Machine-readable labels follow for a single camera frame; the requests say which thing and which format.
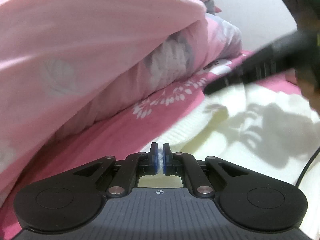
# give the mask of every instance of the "pink bed sheet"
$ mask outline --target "pink bed sheet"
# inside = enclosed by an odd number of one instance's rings
[[[241,63],[244,54],[231,60],[229,66],[234,68]],[[22,187],[105,155],[122,160],[140,151],[198,106],[204,99],[202,88],[217,77],[208,71],[199,71],[188,80],[174,82],[150,95],[110,120],[98,122],[81,134],[43,149],[20,176],[0,209],[0,237],[11,239],[21,230],[14,214],[13,199]],[[282,76],[260,84],[273,91],[299,93],[299,89],[286,82]]]

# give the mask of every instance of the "crosshair symbol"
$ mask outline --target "crosshair symbol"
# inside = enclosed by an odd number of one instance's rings
[[[159,189],[157,191],[155,191],[155,193],[157,193],[158,195],[162,195],[163,193],[166,193],[165,191]]]

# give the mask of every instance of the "ribbed gray surface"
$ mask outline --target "ribbed gray surface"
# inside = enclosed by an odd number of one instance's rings
[[[124,198],[107,201],[90,223],[73,232],[40,235],[24,230],[16,240],[310,240],[300,230],[278,234],[246,231],[224,218],[214,202],[190,195],[186,188],[134,188]]]

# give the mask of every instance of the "wall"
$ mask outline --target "wall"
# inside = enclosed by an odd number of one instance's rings
[[[255,50],[293,31],[295,21],[281,0],[215,0],[217,14],[236,25],[243,35],[244,49]]]

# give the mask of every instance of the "black cable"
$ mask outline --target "black cable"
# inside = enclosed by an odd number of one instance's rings
[[[307,170],[309,169],[309,167],[310,167],[310,165],[311,165],[311,163],[314,161],[314,159],[318,156],[318,154],[319,154],[319,152],[320,152],[320,147],[316,150],[316,152],[312,155],[312,157],[310,158],[310,160],[307,162],[307,164],[306,164],[306,166],[304,166],[304,168],[303,168],[303,170],[302,170],[302,172],[301,172],[301,174],[300,174],[300,176],[299,176],[299,178],[298,178],[298,180],[297,180],[297,182],[296,182],[296,187],[299,187],[299,185],[300,185],[300,183],[301,183],[301,181],[302,181],[302,179],[303,179],[303,176],[306,174],[306,172],[307,172]]]

